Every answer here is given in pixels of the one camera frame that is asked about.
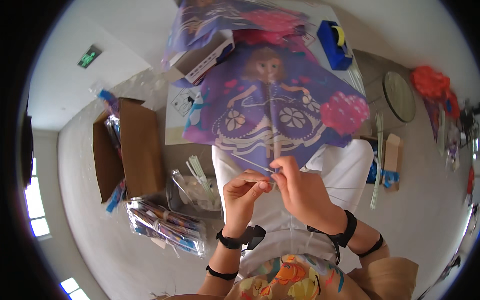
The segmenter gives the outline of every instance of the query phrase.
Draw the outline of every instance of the tape roll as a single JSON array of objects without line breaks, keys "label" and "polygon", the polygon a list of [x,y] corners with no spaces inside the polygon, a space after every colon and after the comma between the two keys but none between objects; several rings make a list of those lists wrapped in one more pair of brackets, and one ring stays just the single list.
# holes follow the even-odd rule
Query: tape roll
[{"label": "tape roll", "polygon": [[336,44],[342,47],[345,44],[345,32],[343,32],[340,26],[332,26],[332,28],[335,28],[338,32],[338,41]]}]

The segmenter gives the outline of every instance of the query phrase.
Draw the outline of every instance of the gray floor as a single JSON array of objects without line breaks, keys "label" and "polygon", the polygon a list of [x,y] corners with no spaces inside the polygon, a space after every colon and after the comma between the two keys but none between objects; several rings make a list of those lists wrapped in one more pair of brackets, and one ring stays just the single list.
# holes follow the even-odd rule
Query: gray floor
[{"label": "gray floor", "polygon": [[[382,94],[382,74],[386,71],[399,72],[408,79],[409,70],[400,65],[365,52],[355,54],[370,101]],[[145,71],[119,85],[114,92],[145,100],[146,107],[157,111],[163,128],[167,85],[159,76]],[[376,108],[381,108],[381,103],[376,102]],[[105,214],[92,152],[92,124],[102,110],[100,103],[92,102],[59,135],[61,193],[80,253],[113,300],[148,299],[150,292],[171,295],[196,292],[203,282],[208,259],[185,253],[177,258],[170,247],[163,250],[148,238],[131,233],[123,208],[110,217]],[[386,115],[385,128],[396,126],[398,123]],[[413,122],[390,132],[405,141],[400,191],[385,193],[381,189],[377,209],[372,211],[373,188],[367,185],[356,216],[382,232],[393,256],[407,257],[420,265],[416,297],[435,282],[460,243],[459,235],[466,222],[463,199],[471,162],[466,158],[467,153],[462,152],[460,169],[456,173],[445,170],[444,158],[435,148],[428,115],[420,99]],[[213,174],[210,148],[193,144],[164,146],[166,171],[173,168],[182,171],[192,154],[200,156],[207,174]],[[213,235],[221,226],[222,222],[208,225],[212,246]],[[356,257],[345,251],[341,268],[348,272],[357,265]]]}]

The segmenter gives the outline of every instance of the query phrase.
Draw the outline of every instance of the tan shirt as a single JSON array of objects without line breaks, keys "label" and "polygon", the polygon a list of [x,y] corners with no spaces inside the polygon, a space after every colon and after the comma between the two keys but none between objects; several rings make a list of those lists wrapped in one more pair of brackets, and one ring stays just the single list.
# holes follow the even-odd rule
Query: tan shirt
[{"label": "tan shirt", "polygon": [[[418,265],[405,258],[383,258],[345,274],[336,265],[307,254],[272,259],[237,282],[225,300],[406,300],[415,289]],[[204,299],[200,295],[172,299]]]}]

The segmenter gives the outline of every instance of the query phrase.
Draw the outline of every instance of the green exit sign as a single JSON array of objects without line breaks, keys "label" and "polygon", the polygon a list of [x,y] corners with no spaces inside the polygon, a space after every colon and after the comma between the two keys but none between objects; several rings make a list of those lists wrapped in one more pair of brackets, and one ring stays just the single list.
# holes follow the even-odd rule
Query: green exit sign
[{"label": "green exit sign", "polygon": [[77,65],[86,69],[100,54],[102,54],[102,51],[92,45],[83,55],[83,57],[78,61]]}]

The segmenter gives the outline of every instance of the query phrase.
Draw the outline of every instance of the hand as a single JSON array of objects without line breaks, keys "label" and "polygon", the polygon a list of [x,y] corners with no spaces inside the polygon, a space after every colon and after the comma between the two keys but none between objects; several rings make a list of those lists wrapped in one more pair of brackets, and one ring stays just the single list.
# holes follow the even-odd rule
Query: hand
[{"label": "hand", "polygon": [[293,156],[283,156],[270,164],[271,168],[281,168],[280,173],[272,174],[282,193],[285,208],[302,223],[326,234],[345,232],[347,216],[330,201],[320,175],[300,172]]},{"label": "hand", "polygon": [[272,186],[268,184],[269,181],[270,178],[259,172],[246,170],[223,187],[227,212],[227,223],[223,228],[224,237],[238,239],[243,235],[248,223],[252,220],[255,200],[264,192],[272,190]]}]

